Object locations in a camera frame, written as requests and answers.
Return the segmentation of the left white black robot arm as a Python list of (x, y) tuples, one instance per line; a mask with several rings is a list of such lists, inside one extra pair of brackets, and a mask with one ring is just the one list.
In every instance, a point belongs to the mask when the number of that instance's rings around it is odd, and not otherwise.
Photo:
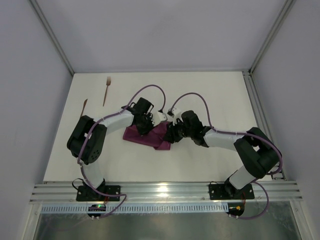
[(139, 136), (147, 135), (155, 126), (153, 122), (154, 105), (144, 98), (136, 103), (123, 106), (119, 111), (101, 119), (87, 115), (79, 118), (67, 141), (67, 149), (77, 158), (85, 184), (99, 192), (105, 182), (101, 174), (98, 158), (100, 157), (106, 136), (120, 129), (134, 127)]

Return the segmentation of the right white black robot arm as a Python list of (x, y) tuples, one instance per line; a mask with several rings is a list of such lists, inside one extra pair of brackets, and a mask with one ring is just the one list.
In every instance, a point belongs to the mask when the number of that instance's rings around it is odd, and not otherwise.
[(181, 112), (173, 108), (167, 113), (172, 117), (164, 136), (167, 142), (174, 144), (190, 138), (197, 146), (237, 152), (242, 167), (224, 183), (209, 188), (212, 200), (239, 200), (252, 190), (254, 181), (264, 178), (273, 167), (282, 163), (281, 152), (257, 127), (245, 132), (229, 132), (203, 125), (192, 110)]

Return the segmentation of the purple satin napkin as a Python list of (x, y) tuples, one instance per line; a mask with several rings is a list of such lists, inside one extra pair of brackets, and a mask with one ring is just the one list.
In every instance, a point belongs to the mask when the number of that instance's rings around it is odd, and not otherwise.
[(129, 126), (125, 129), (122, 139), (124, 141), (153, 147), (158, 151), (169, 151), (171, 143), (164, 140), (167, 132), (168, 121), (161, 122), (149, 133), (141, 135), (135, 125)]

